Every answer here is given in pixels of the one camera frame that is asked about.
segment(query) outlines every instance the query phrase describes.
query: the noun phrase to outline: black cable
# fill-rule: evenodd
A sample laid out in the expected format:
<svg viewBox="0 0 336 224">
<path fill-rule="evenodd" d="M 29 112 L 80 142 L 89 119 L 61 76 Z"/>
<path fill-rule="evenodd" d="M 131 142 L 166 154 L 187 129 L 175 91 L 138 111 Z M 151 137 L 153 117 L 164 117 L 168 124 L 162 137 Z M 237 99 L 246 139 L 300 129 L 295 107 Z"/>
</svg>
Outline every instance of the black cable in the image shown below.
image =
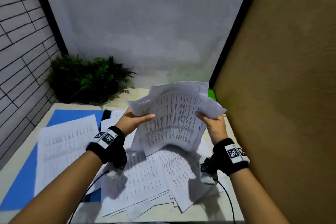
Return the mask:
<svg viewBox="0 0 336 224">
<path fill-rule="evenodd" d="M 232 216 L 233 216 L 233 224 L 236 223 L 236 220 L 235 220 L 235 212 L 233 211 L 233 206 L 232 206 L 232 202 L 231 202 L 231 199 L 230 199 L 230 196 L 229 196 L 229 193 L 226 191 L 226 189 L 224 188 L 224 186 L 216 179 L 213 179 L 215 182 L 218 182 L 222 188 L 225 190 L 226 194 L 227 194 L 227 197 L 229 198 L 229 201 L 230 201 L 230 205 L 231 205 L 231 210 L 232 210 Z"/>
<path fill-rule="evenodd" d="M 99 177 L 98 177 L 97 179 L 95 179 L 94 182 L 88 187 L 88 189 L 86 190 L 84 196 L 85 196 L 86 193 L 89 191 L 89 189 L 96 183 L 96 181 L 98 181 L 100 177 L 102 177 L 103 175 L 107 174 L 108 172 L 109 172 L 109 171 L 105 171 L 105 172 L 103 172 L 101 175 L 99 175 Z M 70 224 L 70 222 L 72 221 L 72 218 L 74 217 L 75 212 L 76 212 L 76 210 L 77 210 L 77 208 L 78 208 L 78 206 L 79 206 L 80 203 L 81 203 L 81 202 L 78 203 L 76 209 L 73 211 L 73 213 L 72 213 L 72 215 L 71 215 L 71 218 L 70 218 L 70 220 L 69 220 L 69 224 Z"/>
</svg>

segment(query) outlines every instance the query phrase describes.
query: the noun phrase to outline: white table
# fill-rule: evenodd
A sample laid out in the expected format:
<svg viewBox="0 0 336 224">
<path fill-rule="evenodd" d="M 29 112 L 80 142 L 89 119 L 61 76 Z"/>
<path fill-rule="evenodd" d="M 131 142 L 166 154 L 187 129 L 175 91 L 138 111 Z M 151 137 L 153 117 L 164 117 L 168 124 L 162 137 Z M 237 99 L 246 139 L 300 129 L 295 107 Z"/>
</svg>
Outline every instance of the white table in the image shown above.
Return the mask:
<svg viewBox="0 0 336 224">
<path fill-rule="evenodd" d="M 26 141 L 22 146 L 15 152 L 12 158 L 8 161 L 5 167 L 0 171 L 0 202 L 3 201 L 6 193 L 10 189 L 12 183 L 14 182 L 16 176 L 19 174 L 23 164 L 26 162 L 28 156 L 30 155 L 33 147 L 37 142 L 37 133 L 40 128 L 44 128 L 48 121 L 50 120 L 53 112 L 56 109 L 68 109 L 68 110 L 116 110 L 116 109 L 126 109 L 127 100 L 136 100 L 142 96 L 148 94 L 148 89 L 128 89 L 128 93 L 123 93 L 120 98 L 107 103 L 105 106 L 92 106 L 92 105 L 75 105 L 75 104 L 60 104 L 56 103 L 50 108 L 50 110 L 45 114 L 38 126 L 30 133 Z M 226 129 L 229 137 L 236 142 L 236 138 L 233 134 L 231 126 L 227 117 L 225 116 Z M 210 149 L 213 148 L 210 141 L 208 131 L 204 133 L 204 138 Z M 239 208 L 235 193 L 233 191 L 230 179 L 226 178 L 226 183 L 228 193 L 230 195 L 234 215 L 236 221 L 243 222 L 244 218 L 242 216 L 241 210 Z M 101 217 L 100 211 L 101 203 L 99 202 L 87 202 L 81 203 L 78 207 L 75 217 L 73 218 L 73 223 L 113 223 L 113 222 L 128 222 L 128 216 L 126 212 L 121 212 L 114 216 Z M 8 223 L 19 211 L 6 211 L 0 212 L 0 223 Z M 227 221 L 232 222 L 232 211 L 229 200 L 225 192 L 218 195 L 213 195 L 209 197 L 204 197 L 199 202 L 196 202 L 184 213 L 181 213 L 178 208 L 175 208 L 173 204 L 157 205 L 139 216 L 134 222 L 150 222 L 150 221 Z"/>
</svg>

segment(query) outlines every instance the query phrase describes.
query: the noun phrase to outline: blue mat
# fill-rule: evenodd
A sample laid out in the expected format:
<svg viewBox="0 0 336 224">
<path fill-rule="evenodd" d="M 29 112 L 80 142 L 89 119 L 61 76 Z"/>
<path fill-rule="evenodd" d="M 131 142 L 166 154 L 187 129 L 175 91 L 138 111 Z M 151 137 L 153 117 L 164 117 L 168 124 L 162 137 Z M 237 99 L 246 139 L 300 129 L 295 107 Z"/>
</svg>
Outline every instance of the blue mat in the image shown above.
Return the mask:
<svg viewBox="0 0 336 224">
<path fill-rule="evenodd" d="M 49 120 L 47 127 L 57 125 L 63 122 L 84 118 L 86 116 L 95 115 L 97 125 L 99 127 L 102 120 L 103 111 L 87 111 L 87 110 L 55 110 L 53 116 Z M 11 211 L 23 209 L 29 201 L 34 197 L 34 186 L 37 165 L 37 144 L 31 151 L 29 157 L 24 163 L 22 169 L 17 175 L 11 188 L 6 194 L 0 211 Z M 87 195 L 84 201 L 101 201 L 101 190 L 96 190 Z"/>
</svg>

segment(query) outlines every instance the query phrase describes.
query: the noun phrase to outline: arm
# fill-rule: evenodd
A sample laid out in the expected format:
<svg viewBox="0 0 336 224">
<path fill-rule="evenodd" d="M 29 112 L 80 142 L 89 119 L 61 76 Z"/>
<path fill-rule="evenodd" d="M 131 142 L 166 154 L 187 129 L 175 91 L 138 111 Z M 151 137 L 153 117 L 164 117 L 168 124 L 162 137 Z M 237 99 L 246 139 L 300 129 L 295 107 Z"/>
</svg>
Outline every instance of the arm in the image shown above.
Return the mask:
<svg viewBox="0 0 336 224">
<path fill-rule="evenodd" d="M 223 115 L 216 120 L 209 119 L 199 112 L 196 112 L 196 116 L 207 125 L 213 145 L 228 138 Z M 246 223 L 288 224 L 287 219 L 248 168 L 241 169 L 229 177 Z"/>
<path fill-rule="evenodd" d="M 153 114 L 135 117 L 128 108 L 116 126 L 127 135 L 153 118 Z M 66 223 L 102 164 L 95 153 L 86 151 L 30 201 L 10 224 Z"/>
</svg>

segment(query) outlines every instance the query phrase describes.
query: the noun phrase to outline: green object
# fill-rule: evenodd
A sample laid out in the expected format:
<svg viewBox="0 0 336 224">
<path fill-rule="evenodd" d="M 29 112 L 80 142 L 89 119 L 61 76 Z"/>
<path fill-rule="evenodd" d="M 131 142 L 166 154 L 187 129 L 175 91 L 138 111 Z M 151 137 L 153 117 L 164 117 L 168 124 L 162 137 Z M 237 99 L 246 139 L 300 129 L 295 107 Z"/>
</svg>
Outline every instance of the green object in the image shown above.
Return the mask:
<svg viewBox="0 0 336 224">
<path fill-rule="evenodd" d="M 216 97 L 215 97 L 215 93 L 213 92 L 213 90 L 208 90 L 208 97 L 210 97 L 213 100 L 217 101 Z"/>
<path fill-rule="evenodd" d="M 51 62 L 48 82 L 63 103 L 103 104 L 117 93 L 118 83 L 128 82 L 132 74 L 136 73 L 115 63 L 111 56 L 89 62 L 67 55 Z"/>
</svg>

